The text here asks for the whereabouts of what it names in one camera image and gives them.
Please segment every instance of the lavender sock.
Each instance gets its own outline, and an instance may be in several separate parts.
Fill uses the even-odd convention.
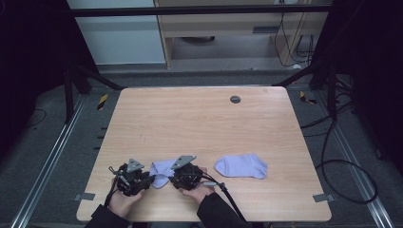
[[[154,161],[150,167],[150,176],[155,175],[155,180],[152,185],[155,188],[162,188],[169,182],[168,177],[174,176],[174,171],[171,166],[175,163],[174,160]]]
[[[267,163],[256,154],[223,156],[216,161],[215,168],[227,178],[264,179],[267,173]]]

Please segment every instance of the black sleeve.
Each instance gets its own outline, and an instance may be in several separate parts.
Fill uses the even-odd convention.
[[[86,228],[127,228],[129,223],[128,220],[115,215],[103,205],[99,205],[92,214],[92,220],[86,224]]]
[[[198,217],[207,228],[250,228],[217,193],[202,200]]]

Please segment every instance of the black cable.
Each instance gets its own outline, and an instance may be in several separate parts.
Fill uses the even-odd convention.
[[[224,195],[228,198],[228,200],[230,201],[232,207],[234,208],[235,212],[240,217],[240,219],[242,219],[243,221],[247,222],[245,217],[243,216],[242,212],[240,211],[239,207],[235,203],[234,199],[229,194],[228,188],[225,187],[225,184],[224,183],[219,183],[218,181],[216,181],[213,177],[211,177],[207,173],[203,172],[203,174],[204,175],[199,175],[199,174],[185,174],[185,175],[186,176],[193,176],[193,177],[201,177],[203,179],[206,179],[206,180],[214,182],[221,189],[221,191],[224,193]]]
[[[349,105],[351,105],[351,104],[352,104],[352,102],[348,102],[347,104],[344,104],[344,105],[342,105],[341,107],[339,107],[339,108],[337,109],[337,114],[344,112],[343,108],[345,108],[345,107],[347,107],[347,106],[349,106]],[[312,126],[314,126],[314,125],[317,125],[317,124],[320,124],[320,123],[326,121],[326,120],[329,119],[329,118],[331,118],[331,115],[327,115],[327,116],[322,117],[322,118],[320,118],[320,119],[318,119],[318,120],[315,120],[315,121],[313,121],[313,122],[310,122],[310,123],[308,123],[308,124],[306,124],[306,125],[302,125],[300,128],[301,128],[301,129],[304,129],[304,128],[312,127]]]
[[[41,108],[36,108],[35,111],[42,111],[44,113],[44,116],[42,117],[42,119],[40,121],[38,121],[37,123],[33,123],[30,125],[26,125],[26,127],[32,127],[32,126],[36,126],[37,124],[40,124],[46,117],[47,117],[47,112],[44,109]]]
[[[2,8],[2,10],[0,11],[0,16],[3,15],[4,12],[6,11],[6,3],[4,2],[4,0],[1,0],[1,2],[2,2],[3,8]]]
[[[283,67],[291,67],[291,66],[293,66],[295,64],[301,64],[301,63],[303,63],[303,61],[298,61],[298,60],[295,60],[293,58],[293,55],[291,54],[290,46],[288,44],[287,36],[285,35],[284,23],[283,22],[284,22],[284,12],[281,14],[281,20],[280,20],[279,25],[278,25],[278,31],[276,32],[276,35],[275,35],[275,49],[276,49],[276,53],[278,54],[279,62],[281,63],[281,65]],[[284,39],[285,39],[285,44],[287,45],[288,54],[290,55],[291,59],[295,62],[295,63],[293,63],[291,65],[285,65],[281,61],[281,58],[279,57],[279,52],[278,52],[278,48],[277,48],[277,37],[278,37],[278,33],[279,33],[280,28],[282,28],[282,32],[284,34]]]
[[[109,193],[106,196],[104,207],[109,206],[110,200],[112,199],[112,195],[118,190],[118,189],[116,189],[116,190],[114,190],[114,189],[115,189],[116,182],[118,181],[118,178],[119,178],[119,171],[115,172],[115,170],[113,170],[112,166],[109,167],[109,170],[112,171],[116,176],[115,176],[115,179],[113,180],[112,186],[110,187]]]
[[[351,202],[354,202],[354,203],[359,203],[359,204],[366,204],[366,203],[369,203],[369,202],[374,201],[374,200],[376,199],[377,195],[378,195],[377,185],[376,185],[376,182],[374,181],[374,179],[371,177],[371,175],[370,175],[367,171],[365,171],[363,168],[361,168],[361,167],[358,166],[357,164],[354,164],[354,163],[352,163],[352,162],[350,162],[350,161],[344,161],[344,160],[328,160],[328,161],[325,161],[325,160],[324,160],[325,150],[326,150],[326,144],[327,144],[327,142],[328,142],[328,140],[329,140],[330,133],[331,133],[332,129],[333,129],[335,126],[336,126],[336,120],[332,120],[331,126],[329,127],[329,130],[327,131],[326,138],[325,138],[324,143],[323,143],[323,147],[322,147],[322,151],[321,151],[321,157],[320,157],[320,164],[316,166],[316,169],[318,169],[319,167],[322,168],[323,179],[325,179],[325,181],[326,181],[326,183],[328,184],[328,186],[329,186],[335,193],[337,193],[340,197],[344,198],[345,200],[348,200],[348,201],[351,201]],[[329,182],[329,180],[328,180],[328,178],[327,178],[327,176],[326,176],[326,172],[325,172],[325,164],[332,163],[332,162],[348,163],[348,164],[350,164],[350,165],[352,165],[352,166],[358,168],[358,169],[361,170],[363,173],[365,173],[365,175],[367,175],[368,179],[370,180],[371,184],[373,185],[373,188],[374,188],[374,195],[373,195],[370,199],[367,199],[367,200],[357,200],[357,199],[352,199],[352,198],[350,198],[350,197],[347,197],[346,195],[343,195],[342,193],[340,193],[339,191],[337,191],[336,188],[333,187],[333,185]]]

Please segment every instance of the table top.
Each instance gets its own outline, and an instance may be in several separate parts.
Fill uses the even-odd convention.
[[[240,103],[233,104],[232,96]],[[255,153],[268,163],[267,177],[226,178],[215,162],[224,155]],[[128,159],[144,164],[196,155],[193,164],[225,182],[249,221],[326,221],[331,218],[316,170],[283,87],[142,87],[121,93],[86,186],[79,220],[90,220],[103,204],[113,175]],[[226,196],[219,188],[223,199]],[[133,207],[132,221],[198,221],[198,205],[169,182],[150,189]]]

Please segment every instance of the round hole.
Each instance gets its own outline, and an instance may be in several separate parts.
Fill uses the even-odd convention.
[[[239,96],[232,96],[229,99],[233,104],[238,104],[240,102],[240,97]]]

